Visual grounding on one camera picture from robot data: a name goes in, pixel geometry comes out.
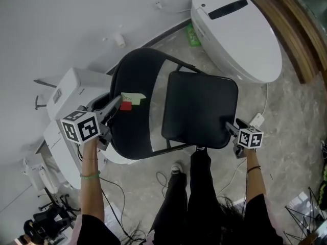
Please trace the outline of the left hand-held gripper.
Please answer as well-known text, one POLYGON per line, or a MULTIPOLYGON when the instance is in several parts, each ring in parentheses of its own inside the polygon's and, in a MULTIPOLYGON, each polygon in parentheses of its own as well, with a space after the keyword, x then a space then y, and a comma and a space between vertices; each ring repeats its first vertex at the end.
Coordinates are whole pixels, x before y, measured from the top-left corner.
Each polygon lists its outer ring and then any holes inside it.
POLYGON ((106 123, 115 116, 121 103, 121 95, 110 101, 108 92, 93 99, 88 107, 79 106, 60 120, 67 140, 83 145, 98 138, 98 149, 105 151, 112 139, 111 130, 106 123))

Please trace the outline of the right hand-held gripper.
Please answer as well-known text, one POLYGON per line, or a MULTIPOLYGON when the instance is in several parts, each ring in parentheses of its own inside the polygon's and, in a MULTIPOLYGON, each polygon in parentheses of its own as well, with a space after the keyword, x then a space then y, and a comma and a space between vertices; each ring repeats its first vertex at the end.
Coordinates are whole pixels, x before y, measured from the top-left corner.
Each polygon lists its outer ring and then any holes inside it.
POLYGON ((237 159, 245 158, 244 149, 257 149, 262 146, 263 132, 242 119, 236 119, 237 127, 226 122, 225 127, 229 134, 235 137, 233 151, 237 159))

